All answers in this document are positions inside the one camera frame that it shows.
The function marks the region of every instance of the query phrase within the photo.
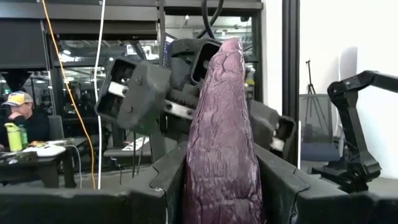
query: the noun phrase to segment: bolt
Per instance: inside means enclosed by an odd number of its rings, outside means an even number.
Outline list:
[[[126,107],[126,111],[129,112],[129,113],[132,112],[132,106],[127,106]]]
[[[171,104],[166,104],[166,110],[171,110],[173,108],[173,106]]]
[[[136,77],[136,83],[138,85],[142,85],[142,78],[141,77]]]

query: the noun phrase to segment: ceiling light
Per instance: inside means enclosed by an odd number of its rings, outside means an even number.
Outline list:
[[[66,55],[70,55],[70,51],[69,50],[63,50],[63,53]]]

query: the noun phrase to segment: purple fabric object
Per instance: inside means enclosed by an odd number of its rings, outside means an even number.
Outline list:
[[[187,148],[184,223],[263,224],[239,39],[213,56]]]

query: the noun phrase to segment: yellow water bottle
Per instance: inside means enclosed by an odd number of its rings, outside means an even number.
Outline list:
[[[11,152],[19,152],[22,150],[21,132],[18,126],[14,123],[6,123],[4,125],[7,128],[8,143],[10,145]]]

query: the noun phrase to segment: man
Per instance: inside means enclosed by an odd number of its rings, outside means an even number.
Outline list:
[[[50,140],[49,118],[42,113],[33,110],[32,97],[23,91],[11,93],[2,105],[11,107],[11,115],[0,127],[0,149],[8,147],[7,130],[4,123],[12,122],[15,125],[23,125],[26,128],[28,142]]]

